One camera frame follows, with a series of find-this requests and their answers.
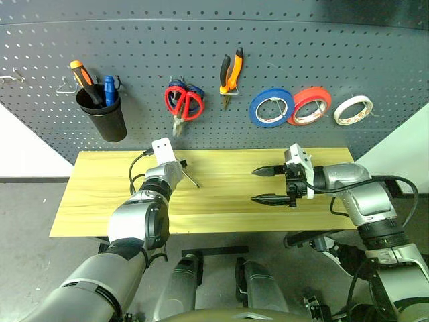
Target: yellow-handled pliers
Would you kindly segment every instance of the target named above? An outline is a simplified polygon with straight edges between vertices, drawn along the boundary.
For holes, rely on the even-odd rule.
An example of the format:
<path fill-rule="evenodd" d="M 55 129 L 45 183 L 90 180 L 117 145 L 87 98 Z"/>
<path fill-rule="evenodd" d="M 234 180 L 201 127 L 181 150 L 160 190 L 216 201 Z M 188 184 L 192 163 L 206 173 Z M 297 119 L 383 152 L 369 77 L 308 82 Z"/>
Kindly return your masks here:
<path fill-rule="evenodd" d="M 238 47 L 235 52 L 234 67 L 231 75 L 228 77 L 229 65 L 231 63 L 231 58 L 228 55 L 225 55 L 222 61 L 221 66 L 221 87 L 219 88 L 219 93 L 223 98 L 223 106 L 227 109 L 231 95 L 237 95 L 236 93 L 230 93 L 229 91 L 237 88 L 237 79 L 239 78 L 241 67 L 243 66 L 243 48 Z"/>

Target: wooden tabletop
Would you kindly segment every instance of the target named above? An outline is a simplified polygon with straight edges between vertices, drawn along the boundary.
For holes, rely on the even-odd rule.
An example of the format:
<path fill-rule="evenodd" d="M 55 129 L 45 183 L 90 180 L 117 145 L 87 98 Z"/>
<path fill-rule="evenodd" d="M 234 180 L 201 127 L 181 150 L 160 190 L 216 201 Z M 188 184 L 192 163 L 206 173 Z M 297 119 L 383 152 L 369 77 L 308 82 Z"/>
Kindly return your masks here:
<path fill-rule="evenodd" d="M 307 148 L 313 166 L 352 162 L 347 148 Z M 50 237 L 106 236 L 113 211 L 129 198 L 128 169 L 138 151 L 81 152 L 56 214 Z M 236 231 L 304 231 L 354 229 L 350 219 L 331 215 L 330 197 L 297 199 L 298 206 L 260 205 L 250 200 L 262 193 L 284 195 L 284 176 L 260 177 L 251 171 L 284 163 L 284 149 L 175 151 L 187 172 L 170 199 L 170 233 Z M 156 166 L 142 158 L 133 175 Z M 136 187 L 142 181 L 136 181 Z M 337 203 L 335 210 L 344 211 Z"/>

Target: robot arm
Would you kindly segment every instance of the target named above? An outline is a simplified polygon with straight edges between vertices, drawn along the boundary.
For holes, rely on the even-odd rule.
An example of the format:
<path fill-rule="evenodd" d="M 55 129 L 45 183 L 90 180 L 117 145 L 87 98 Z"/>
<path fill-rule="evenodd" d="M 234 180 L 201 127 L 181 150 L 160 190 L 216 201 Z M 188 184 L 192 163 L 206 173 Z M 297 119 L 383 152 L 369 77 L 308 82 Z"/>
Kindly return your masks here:
<path fill-rule="evenodd" d="M 311 199 L 313 192 L 340 199 L 367 247 L 365 253 L 373 268 L 370 281 L 373 294 L 385 309 L 385 315 L 400 321 L 414 321 L 401 320 L 413 314 L 428 318 L 429 269 L 416 245 L 410 243 L 397 223 L 395 209 L 382 185 L 372 182 L 348 189 L 351 184 L 371 179 L 367 169 L 355 163 L 313 168 L 310 156 L 298 144 L 286 151 L 285 159 L 285 164 L 258 168 L 253 174 L 285 175 L 287 195 L 264 194 L 252 200 L 296 207 L 297 198 L 307 195 Z M 424 305 L 426 315 L 418 315 Z"/>
<path fill-rule="evenodd" d="M 168 201 L 182 180 L 168 138 L 152 143 L 158 166 L 109 222 L 106 252 L 81 264 L 23 322 L 118 321 L 128 309 L 149 256 L 169 237 Z"/>

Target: gray pegboard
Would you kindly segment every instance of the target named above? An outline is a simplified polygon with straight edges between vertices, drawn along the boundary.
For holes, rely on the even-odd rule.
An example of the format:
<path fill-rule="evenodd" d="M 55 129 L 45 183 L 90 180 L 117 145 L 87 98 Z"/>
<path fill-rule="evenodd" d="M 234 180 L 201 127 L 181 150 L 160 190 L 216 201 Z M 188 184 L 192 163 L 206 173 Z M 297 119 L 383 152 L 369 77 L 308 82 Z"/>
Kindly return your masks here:
<path fill-rule="evenodd" d="M 332 18 L 323 16 L 326 6 L 337 4 L 336 12 L 344 14 L 335 15 L 334 22 L 341 17 L 371 23 L 359 22 L 359 14 L 348 14 L 338 1 L 283 2 L 273 2 L 276 10 L 260 8 L 258 1 L 245 6 L 185 1 L 177 9 L 170 2 L 128 1 L 122 9 L 110 3 L 96 10 L 104 2 L 57 1 L 40 13 L 36 7 L 48 1 L 0 4 L 0 23 L 8 23 L 0 25 L 0 75 L 16 67 L 26 78 L 23 84 L 0 85 L 0 103 L 73 163 L 79 150 L 141 150 L 155 138 L 171 137 L 172 117 L 163 100 L 170 75 L 183 75 L 206 91 L 206 111 L 173 140 L 177 149 L 285 148 L 299 142 L 348 146 L 358 158 L 427 102 L 429 45 L 427 31 L 421 30 L 428 21 L 427 1 L 408 1 L 389 21 L 382 15 L 372 21 L 407 28 L 321 22 Z M 413 6 L 421 8 L 401 13 Z M 85 10 L 76 15 L 75 8 Z M 352 16 L 355 21 L 346 19 Z M 223 55 L 232 56 L 237 46 L 245 51 L 240 95 L 223 111 L 219 68 Z M 72 80 L 68 63 L 74 59 L 93 75 L 121 76 L 129 131 L 123 141 L 103 141 L 74 95 L 55 93 L 62 76 Z M 309 86 L 330 91 L 328 117 L 305 127 L 261 129 L 251 123 L 249 104 L 260 91 L 283 87 L 297 93 Z M 335 107 L 360 94 L 373 100 L 375 115 L 348 127 L 337 125 Z"/>

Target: black pen holder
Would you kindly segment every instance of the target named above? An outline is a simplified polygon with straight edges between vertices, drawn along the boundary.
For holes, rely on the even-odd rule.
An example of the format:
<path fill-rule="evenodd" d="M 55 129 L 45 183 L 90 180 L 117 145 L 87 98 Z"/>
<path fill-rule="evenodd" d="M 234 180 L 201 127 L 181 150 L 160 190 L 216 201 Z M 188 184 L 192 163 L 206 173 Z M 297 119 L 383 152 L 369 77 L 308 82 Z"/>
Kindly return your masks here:
<path fill-rule="evenodd" d="M 104 102 L 104 85 L 97 84 L 95 86 Z M 112 105 L 99 107 L 93 103 L 89 94 L 84 89 L 81 89 L 76 95 L 76 102 L 78 102 L 80 108 L 89 116 L 103 139 L 108 142 L 118 142 L 127 136 L 127 128 L 123 120 L 121 110 L 122 102 L 119 94 Z"/>

